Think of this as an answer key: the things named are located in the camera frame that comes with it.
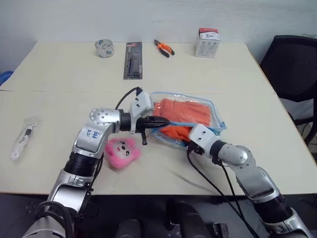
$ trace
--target blue object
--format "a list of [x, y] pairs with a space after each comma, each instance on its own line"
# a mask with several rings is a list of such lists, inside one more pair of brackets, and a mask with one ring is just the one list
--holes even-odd
[[0, 74], [0, 85], [6, 82], [11, 77], [12, 74], [13, 74], [13, 71], [7, 71]]

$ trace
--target white box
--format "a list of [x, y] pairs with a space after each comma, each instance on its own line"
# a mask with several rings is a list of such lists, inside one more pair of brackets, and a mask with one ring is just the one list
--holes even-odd
[[213, 58], [220, 43], [219, 32], [212, 28], [199, 28], [195, 56]]

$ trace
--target chair backrest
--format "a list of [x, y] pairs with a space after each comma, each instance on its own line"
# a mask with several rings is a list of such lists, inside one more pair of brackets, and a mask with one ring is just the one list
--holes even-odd
[[260, 66], [280, 98], [317, 97], [317, 39], [275, 36]]

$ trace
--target pliers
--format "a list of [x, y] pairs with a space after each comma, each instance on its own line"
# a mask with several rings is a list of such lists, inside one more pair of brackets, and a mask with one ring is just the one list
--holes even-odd
[[164, 43], [159, 42], [158, 40], [154, 40], [154, 44], [156, 44], [156, 46], [158, 47], [158, 50], [162, 53], [162, 55], [164, 55], [167, 58], [169, 57], [169, 53], [172, 54], [172, 56], [175, 54], [175, 52], [172, 50], [171, 47], [169, 47], [168, 45]]

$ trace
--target orange towel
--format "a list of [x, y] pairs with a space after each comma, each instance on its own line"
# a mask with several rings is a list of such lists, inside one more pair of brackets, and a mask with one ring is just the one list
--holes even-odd
[[[154, 116], [161, 116], [175, 122], [201, 123], [209, 126], [211, 123], [210, 107], [195, 102], [178, 102], [169, 99], [163, 99], [155, 103]], [[178, 139], [190, 141], [188, 135], [191, 127], [185, 126], [167, 126], [160, 131], [165, 135]]]

